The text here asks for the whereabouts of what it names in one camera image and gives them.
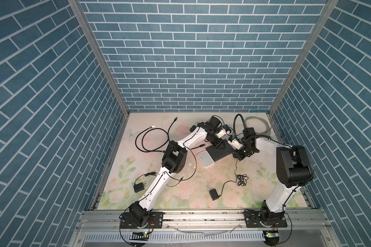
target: floral pattern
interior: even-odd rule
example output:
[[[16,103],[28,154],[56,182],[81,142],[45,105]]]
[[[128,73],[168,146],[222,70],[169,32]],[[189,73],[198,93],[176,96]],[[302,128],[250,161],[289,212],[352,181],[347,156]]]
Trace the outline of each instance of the floral pattern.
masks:
[[[130,204],[138,200],[145,192],[142,190],[135,193],[133,185],[140,175],[151,171],[159,171],[162,162],[162,153],[142,153],[135,147],[136,136],[151,125],[167,129],[175,117],[178,117],[170,132],[170,140],[180,140],[189,134],[189,129],[197,121],[204,122],[211,113],[132,113],[127,123],[124,135],[119,145],[119,150],[114,159],[108,180],[100,199],[99,210],[124,210]],[[220,113],[230,126],[232,126],[235,113]],[[264,117],[264,113],[244,113]],[[256,131],[263,131],[264,125],[253,121]],[[241,121],[236,125],[241,130]],[[160,146],[166,140],[166,134],[162,131],[151,131],[144,138],[144,146],[153,149]],[[260,207],[277,184],[275,159],[265,152],[255,153],[242,161],[236,161],[231,155],[224,157],[208,168],[204,168],[197,154],[204,151],[209,145],[193,149],[197,157],[197,171],[192,179],[182,181],[175,187],[166,187],[155,203],[155,209],[194,209],[194,208],[249,208]],[[195,169],[195,159],[188,154],[183,170],[176,174],[175,178],[190,177]],[[223,196],[212,201],[209,190],[216,189],[221,193],[223,183],[235,180],[236,174],[247,174],[249,177],[246,186],[237,186],[235,183],[227,183],[223,189]],[[137,183],[143,182],[148,186],[155,179],[154,176],[142,176]],[[176,180],[169,181],[168,185],[177,184]],[[306,202],[301,192],[297,192],[287,203],[288,207],[306,207]]]

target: back wall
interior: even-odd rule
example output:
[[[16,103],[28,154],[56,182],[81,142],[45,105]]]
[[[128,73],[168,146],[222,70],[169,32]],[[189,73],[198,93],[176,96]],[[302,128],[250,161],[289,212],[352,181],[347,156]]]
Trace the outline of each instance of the back wall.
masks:
[[[326,0],[81,2],[131,111],[267,111]]]

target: silver metal corner post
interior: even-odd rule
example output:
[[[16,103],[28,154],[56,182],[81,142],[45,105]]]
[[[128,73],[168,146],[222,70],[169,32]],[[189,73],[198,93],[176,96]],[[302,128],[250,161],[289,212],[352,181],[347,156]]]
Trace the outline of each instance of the silver metal corner post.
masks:
[[[313,26],[311,33],[309,34],[309,37],[305,41],[304,46],[301,49],[301,52],[296,58],[293,67],[290,69],[286,79],[283,82],[281,89],[279,90],[271,107],[269,108],[270,115],[273,115],[273,113],[278,108],[280,101],[282,100],[282,98],[286,94],[287,89],[290,87],[291,83],[296,77],[299,69],[301,68],[302,63],[304,63],[309,51],[312,49],[313,44],[317,40],[320,32],[323,30],[324,25],[328,21],[328,18],[331,16],[338,1],[339,0],[327,0],[327,3],[323,7],[322,12],[320,13],[319,18],[317,19],[316,24]]]
[[[74,12],[74,16],[76,17],[81,29],[84,32],[85,37],[87,38],[89,46],[91,47],[93,53],[95,54],[95,57],[100,65],[100,68],[104,73],[104,76],[107,79],[107,82],[109,83],[111,89],[113,90],[113,93],[119,103],[119,106],[121,107],[125,116],[127,117],[129,115],[127,106],[125,105],[125,102],[118,91],[117,84],[115,83],[114,77],[110,72],[109,66],[107,65],[107,62],[102,54],[102,51],[100,50],[99,44],[93,34],[93,31],[90,28],[89,22],[83,11],[83,8],[81,7],[79,0],[68,0],[68,2],[70,4],[70,7],[72,8],[72,11]]]

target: brick wallpaper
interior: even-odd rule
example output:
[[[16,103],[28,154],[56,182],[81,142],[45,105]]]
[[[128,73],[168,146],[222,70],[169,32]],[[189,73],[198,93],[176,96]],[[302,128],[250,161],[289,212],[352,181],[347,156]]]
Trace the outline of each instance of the brick wallpaper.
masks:
[[[340,0],[274,114],[342,246],[371,246],[371,0]]]
[[[326,0],[81,0],[130,111],[267,111]]]
[[[0,0],[0,247],[69,243],[123,117],[66,0]]]

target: gray cable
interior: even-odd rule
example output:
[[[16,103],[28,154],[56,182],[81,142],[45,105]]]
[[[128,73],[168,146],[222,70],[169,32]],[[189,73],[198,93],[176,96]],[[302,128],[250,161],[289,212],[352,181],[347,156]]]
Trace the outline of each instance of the gray cable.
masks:
[[[265,124],[266,130],[264,132],[256,132],[257,135],[266,135],[266,136],[271,135],[271,128],[269,127],[269,123],[265,119],[263,119],[261,117],[250,116],[250,117],[245,118],[244,122],[246,123],[246,121],[249,120],[249,119],[258,119]]]

